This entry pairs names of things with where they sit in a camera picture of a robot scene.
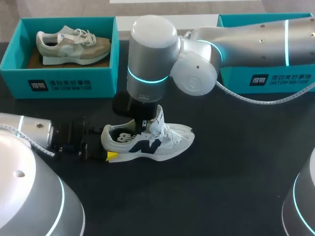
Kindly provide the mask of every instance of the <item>shoe tongue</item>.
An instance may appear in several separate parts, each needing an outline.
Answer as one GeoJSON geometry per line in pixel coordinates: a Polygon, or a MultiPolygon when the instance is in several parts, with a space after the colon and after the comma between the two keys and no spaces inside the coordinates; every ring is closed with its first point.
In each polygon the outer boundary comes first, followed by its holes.
{"type": "Polygon", "coordinates": [[[76,35],[71,35],[71,34],[66,34],[66,33],[59,33],[57,36],[57,43],[60,43],[64,38],[68,38],[68,39],[71,39],[71,40],[76,41],[76,42],[85,41],[84,37],[79,37],[76,35]]]}
{"type": "Polygon", "coordinates": [[[75,34],[74,33],[74,29],[68,27],[68,26],[64,26],[61,31],[59,31],[59,33],[65,33],[65,34],[75,34]]]}
{"type": "Polygon", "coordinates": [[[164,126],[164,114],[163,109],[160,105],[157,106],[157,116],[155,118],[155,121],[150,125],[150,132],[152,134],[158,135],[163,126],[164,126]]]}

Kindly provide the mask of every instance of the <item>yellow tag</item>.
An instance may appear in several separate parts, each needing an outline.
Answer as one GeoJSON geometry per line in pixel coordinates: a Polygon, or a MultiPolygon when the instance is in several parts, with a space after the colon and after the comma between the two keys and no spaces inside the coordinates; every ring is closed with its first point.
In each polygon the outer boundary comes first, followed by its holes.
{"type": "Polygon", "coordinates": [[[109,161],[109,160],[115,159],[117,156],[118,156],[118,153],[117,153],[117,152],[111,152],[111,151],[108,151],[108,152],[107,152],[107,158],[106,158],[106,161],[109,161]]]}

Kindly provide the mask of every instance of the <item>beige sneaker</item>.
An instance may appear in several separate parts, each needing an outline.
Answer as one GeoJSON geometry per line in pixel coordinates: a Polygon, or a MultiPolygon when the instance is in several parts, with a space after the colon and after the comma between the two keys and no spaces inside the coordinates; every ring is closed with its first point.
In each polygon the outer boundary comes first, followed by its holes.
{"type": "Polygon", "coordinates": [[[95,37],[89,31],[74,30],[67,26],[54,34],[38,32],[36,45],[43,56],[44,65],[68,62],[88,65],[103,59],[111,50],[109,39],[95,37]]]}

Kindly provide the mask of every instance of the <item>shoe sole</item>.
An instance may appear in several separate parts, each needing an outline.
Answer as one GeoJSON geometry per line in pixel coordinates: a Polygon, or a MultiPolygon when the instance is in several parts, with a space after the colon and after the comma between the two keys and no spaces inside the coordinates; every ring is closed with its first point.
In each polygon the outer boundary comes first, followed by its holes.
{"type": "Polygon", "coordinates": [[[101,55],[97,58],[92,58],[92,59],[43,57],[43,65],[61,65],[61,64],[65,64],[65,63],[76,63],[76,64],[80,64],[80,65],[89,65],[89,64],[93,64],[95,62],[98,62],[99,60],[102,60],[108,54],[109,53],[101,55]]]}
{"type": "Polygon", "coordinates": [[[154,155],[154,154],[141,153],[141,152],[135,152],[135,153],[129,152],[129,153],[124,153],[124,154],[118,153],[118,155],[115,159],[109,160],[108,162],[115,163],[115,162],[131,161],[131,160],[134,160],[138,157],[147,157],[147,158],[150,158],[150,159],[155,160],[155,161],[166,161],[166,160],[172,159],[175,156],[178,156],[179,154],[186,151],[191,146],[191,144],[188,147],[186,147],[185,149],[180,150],[178,152],[175,152],[173,154],[169,154],[169,155],[154,155]]]}

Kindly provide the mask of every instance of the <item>logo on box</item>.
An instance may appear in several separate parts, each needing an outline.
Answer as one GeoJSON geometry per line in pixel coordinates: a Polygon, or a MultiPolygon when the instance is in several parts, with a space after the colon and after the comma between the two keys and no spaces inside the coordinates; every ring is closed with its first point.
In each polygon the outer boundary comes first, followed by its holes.
{"type": "Polygon", "coordinates": [[[44,80],[28,80],[29,85],[34,92],[48,91],[47,85],[44,80]]]}
{"type": "Polygon", "coordinates": [[[264,75],[253,75],[250,86],[264,86],[268,79],[267,74],[264,75]]]}

